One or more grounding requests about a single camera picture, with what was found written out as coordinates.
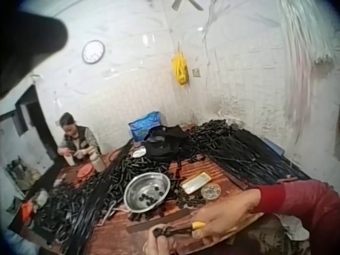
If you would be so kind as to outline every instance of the red sleeve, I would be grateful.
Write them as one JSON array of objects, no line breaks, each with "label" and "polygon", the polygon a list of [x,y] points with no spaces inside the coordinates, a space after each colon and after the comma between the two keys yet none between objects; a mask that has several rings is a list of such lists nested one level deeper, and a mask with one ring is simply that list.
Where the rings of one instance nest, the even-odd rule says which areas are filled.
[{"label": "red sleeve", "polygon": [[296,181],[256,187],[261,199],[255,212],[293,215],[310,232],[312,254],[333,250],[340,240],[340,197],[326,183]]}]

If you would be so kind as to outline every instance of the hand holding tool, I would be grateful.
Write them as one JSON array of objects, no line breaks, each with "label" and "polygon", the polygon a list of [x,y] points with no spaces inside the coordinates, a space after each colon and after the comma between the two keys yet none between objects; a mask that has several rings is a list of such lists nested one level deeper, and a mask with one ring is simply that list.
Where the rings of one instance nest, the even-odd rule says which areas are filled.
[{"label": "hand holding tool", "polygon": [[172,227],[165,227],[162,228],[156,228],[153,231],[154,237],[157,238],[161,235],[165,237],[170,237],[173,235],[191,235],[192,231],[198,230],[202,227],[204,227],[206,224],[203,222],[193,222],[191,226],[184,227],[184,228],[172,228]]}]

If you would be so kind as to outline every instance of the plastic bottle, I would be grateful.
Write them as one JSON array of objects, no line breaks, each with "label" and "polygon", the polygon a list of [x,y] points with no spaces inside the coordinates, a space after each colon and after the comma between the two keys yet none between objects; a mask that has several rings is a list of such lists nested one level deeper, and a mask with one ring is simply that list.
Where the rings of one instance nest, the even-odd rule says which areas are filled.
[{"label": "plastic bottle", "polygon": [[89,152],[90,154],[90,160],[92,163],[92,166],[95,168],[95,170],[100,173],[106,169],[106,165],[104,161],[101,159],[101,157],[98,156],[97,150],[94,149]]},{"label": "plastic bottle", "polygon": [[74,162],[72,156],[71,156],[71,157],[66,157],[66,156],[64,156],[64,158],[65,158],[66,162],[67,162],[70,166],[74,166],[74,165],[75,165],[75,162]]}]

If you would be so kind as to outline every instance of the camouflage pants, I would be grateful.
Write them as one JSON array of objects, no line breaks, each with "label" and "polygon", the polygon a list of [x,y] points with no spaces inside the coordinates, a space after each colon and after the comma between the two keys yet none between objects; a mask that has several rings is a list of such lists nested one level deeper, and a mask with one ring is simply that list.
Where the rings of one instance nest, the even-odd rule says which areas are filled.
[{"label": "camouflage pants", "polygon": [[256,222],[195,255],[309,255],[308,241],[292,241],[275,215],[264,215]]},{"label": "camouflage pants", "polygon": [[309,255],[308,241],[292,241],[275,215],[264,215],[244,230],[236,234],[230,242],[233,245],[249,244],[265,255]]}]

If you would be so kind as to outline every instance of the orange object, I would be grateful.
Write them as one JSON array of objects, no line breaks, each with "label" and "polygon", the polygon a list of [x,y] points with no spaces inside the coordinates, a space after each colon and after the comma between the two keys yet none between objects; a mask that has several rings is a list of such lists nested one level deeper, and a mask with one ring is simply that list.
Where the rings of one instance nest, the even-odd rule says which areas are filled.
[{"label": "orange object", "polygon": [[78,170],[78,173],[77,173],[77,177],[78,179],[82,179],[82,180],[86,180],[86,177],[92,172],[92,164],[91,163],[88,163],[86,165],[83,165],[79,170]]},{"label": "orange object", "polygon": [[31,213],[33,212],[33,203],[28,201],[21,206],[21,217],[24,222],[31,219]]}]

